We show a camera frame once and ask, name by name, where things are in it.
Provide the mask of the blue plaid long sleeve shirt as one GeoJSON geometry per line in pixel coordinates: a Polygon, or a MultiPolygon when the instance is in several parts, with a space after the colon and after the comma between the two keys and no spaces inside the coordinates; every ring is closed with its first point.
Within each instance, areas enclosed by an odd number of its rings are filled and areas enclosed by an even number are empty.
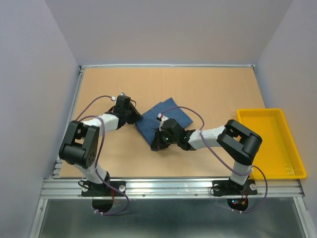
{"type": "Polygon", "coordinates": [[[161,123],[161,119],[158,119],[158,116],[163,115],[163,120],[175,119],[183,128],[187,128],[193,123],[192,119],[183,112],[181,108],[175,108],[165,112],[167,109],[173,107],[177,107],[177,104],[174,99],[170,97],[143,113],[142,119],[136,122],[138,131],[149,146],[153,143],[156,129],[159,129],[161,123]]]}

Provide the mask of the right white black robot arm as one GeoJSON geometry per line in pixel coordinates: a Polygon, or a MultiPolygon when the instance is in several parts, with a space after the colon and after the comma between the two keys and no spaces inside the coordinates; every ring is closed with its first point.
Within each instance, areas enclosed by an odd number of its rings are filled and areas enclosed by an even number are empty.
{"type": "Polygon", "coordinates": [[[155,130],[151,149],[158,151],[168,148],[171,144],[176,144],[185,151],[208,148],[231,170],[229,190],[240,193],[246,187],[254,158],[262,142],[263,139],[258,134],[233,119],[223,126],[207,130],[186,130],[175,119],[166,119],[155,130]],[[222,147],[231,156],[234,160],[233,168],[225,164],[212,150],[213,147],[222,147]]]}

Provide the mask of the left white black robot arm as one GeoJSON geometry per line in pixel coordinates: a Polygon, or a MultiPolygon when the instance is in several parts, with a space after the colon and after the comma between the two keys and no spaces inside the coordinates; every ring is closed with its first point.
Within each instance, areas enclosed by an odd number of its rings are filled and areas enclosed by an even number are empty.
{"type": "Polygon", "coordinates": [[[86,181],[79,181],[82,195],[112,196],[123,193],[112,189],[110,175],[99,165],[99,156],[105,141],[105,135],[125,124],[135,124],[142,119],[130,97],[120,94],[109,97],[115,105],[100,116],[77,118],[69,123],[62,140],[58,156],[70,165],[76,167],[86,181]]]}

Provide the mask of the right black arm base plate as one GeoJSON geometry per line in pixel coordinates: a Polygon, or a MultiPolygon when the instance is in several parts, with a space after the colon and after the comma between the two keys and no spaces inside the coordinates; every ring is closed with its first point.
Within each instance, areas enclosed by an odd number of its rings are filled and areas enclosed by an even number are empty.
{"type": "Polygon", "coordinates": [[[239,185],[230,179],[213,180],[210,188],[210,194],[216,197],[239,196],[239,195],[257,195],[257,187],[253,179],[248,179],[244,185],[239,185]]]}

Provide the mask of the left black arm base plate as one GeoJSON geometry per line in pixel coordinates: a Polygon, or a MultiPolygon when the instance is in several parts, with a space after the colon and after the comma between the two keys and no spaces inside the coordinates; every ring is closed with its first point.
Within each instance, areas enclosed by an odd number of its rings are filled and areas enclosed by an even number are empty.
{"type": "Polygon", "coordinates": [[[118,191],[114,191],[112,188],[109,188],[104,183],[95,184],[88,180],[79,180],[78,185],[81,187],[82,197],[123,197],[121,193],[125,193],[126,190],[126,182],[123,180],[112,181],[110,184],[118,191]]]}

